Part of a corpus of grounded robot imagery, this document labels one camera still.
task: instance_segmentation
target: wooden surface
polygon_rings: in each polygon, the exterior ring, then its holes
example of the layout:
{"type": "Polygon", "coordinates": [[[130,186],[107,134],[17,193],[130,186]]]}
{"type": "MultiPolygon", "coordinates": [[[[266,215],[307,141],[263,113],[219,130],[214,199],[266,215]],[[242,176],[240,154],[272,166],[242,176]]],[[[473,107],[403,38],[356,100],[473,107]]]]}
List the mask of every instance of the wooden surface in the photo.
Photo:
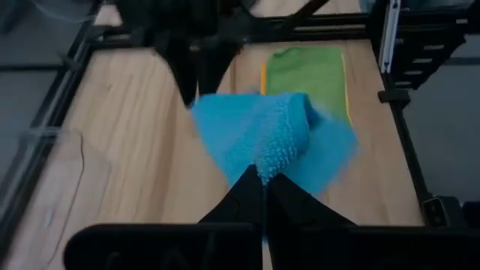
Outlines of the wooden surface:
{"type": "MultiPolygon", "coordinates": [[[[303,2],[261,0],[254,13],[287,15],[303,2]]],[[[320,12],[358,10],[357,1],[331,0],[320,12]]],[[[119,19],[104,7],[97,22],[119,19]]],[[[359,141],[357,155],[319,199],[358,224],[422,225],[391,111],[377,99],[383,84],[369,42],[313,44],[343,48],[359,141]]],[[[258,86],[261,64],[289,45],[245,48],[219,92],[258,86]]],[[[195,223],[227,192],[168,67],[150,49],[96,52],[64,128],[69,131],[50,155],[7,269],[62,269],[65,242],[89,224],[195,223]]]]}

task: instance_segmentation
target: microfiber cloth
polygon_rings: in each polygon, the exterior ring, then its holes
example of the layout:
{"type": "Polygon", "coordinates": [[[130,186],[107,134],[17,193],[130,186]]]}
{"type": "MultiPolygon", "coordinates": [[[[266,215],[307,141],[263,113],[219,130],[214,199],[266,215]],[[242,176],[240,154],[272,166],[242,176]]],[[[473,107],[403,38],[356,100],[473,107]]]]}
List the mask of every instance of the microfiber cloth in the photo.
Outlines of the microfiber cloth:
{"type": "Polygon", "coordinates": [[[232,187],[255,164],[264,184],[283,173],[316,194],[353,153],[343,121],[316,111],[306,94],[212,94],[192,108],[202,142],[232,187]]]}
{"type": "Polygon", "coordinates": [[[265,95],[308,94],[316,106],[349,122],[344,58],[339,47],[297,46],[274,53],[262,71],[265,95]]]}

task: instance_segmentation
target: green towel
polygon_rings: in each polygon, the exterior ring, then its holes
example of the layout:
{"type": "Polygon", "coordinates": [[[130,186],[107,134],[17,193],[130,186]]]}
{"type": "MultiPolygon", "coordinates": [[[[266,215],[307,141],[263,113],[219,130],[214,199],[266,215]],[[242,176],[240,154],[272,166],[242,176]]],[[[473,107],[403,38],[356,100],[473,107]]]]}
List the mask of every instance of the green towel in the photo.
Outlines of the green towel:
{"type": "Polygon", "coordinates": [[[266,95],[305,93],[314,105],[325,107],[336,119],[350,123],[341,48],[282,49],[268,60],[265,72],[266,95]]]}

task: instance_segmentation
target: blue towel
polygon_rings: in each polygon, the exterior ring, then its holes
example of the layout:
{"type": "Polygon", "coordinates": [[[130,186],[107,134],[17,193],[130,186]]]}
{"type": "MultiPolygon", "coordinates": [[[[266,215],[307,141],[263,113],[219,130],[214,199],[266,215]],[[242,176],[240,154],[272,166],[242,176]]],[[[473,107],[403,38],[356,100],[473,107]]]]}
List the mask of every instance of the blue towel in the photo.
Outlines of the blue towel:
{"type": "Polygon", "coordinates": [[[306,94],[212,94],[192,108],[208,154],[232,187],[255,164],[263,183],[279,173],[315,194],[353,153],[347,123],[318,113],[306,94]]]}

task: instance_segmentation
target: wooden table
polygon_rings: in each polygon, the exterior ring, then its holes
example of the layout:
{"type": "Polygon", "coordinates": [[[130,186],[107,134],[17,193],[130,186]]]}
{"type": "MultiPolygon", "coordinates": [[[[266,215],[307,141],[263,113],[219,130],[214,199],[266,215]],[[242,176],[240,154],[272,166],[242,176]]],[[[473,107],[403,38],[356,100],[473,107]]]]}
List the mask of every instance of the wooden table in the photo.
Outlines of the wooden table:
{"type": "MultiPolygon", "coordinates": [[[[261,0],[254,13],[287,15],[304,2],[261,0]]],[[[356,0],[331,0],[319,10],[356,11],[356,0]]],[[[119,18],[114,9],[103,7],[97,23],[118,24],[119,18]]],[[[391,110],[377,98],[383,84],[369,41],[314,44],[343,48],[350,113],[359,141],[357,155],[319,199],[357,224],[422,225],[391,110]]],[[[289,45],[246,47],[231,64],[219,92],[259,85],[261,64],[289,45]]],[[[64,128],[71,130],[69,140],[94,154],[82,153],[91,157],[85,156],[80,181],[80,165],[65,157],[68,147],[56,146],[7,269],[62,269],[65,242],[89,224],[196,223],[228,190],[200,142],[168,67],[151,49],[96,52],[64,128]],[[101,167],[99,157],[109,164],[108,173],[95,169],[101,167]]]]}

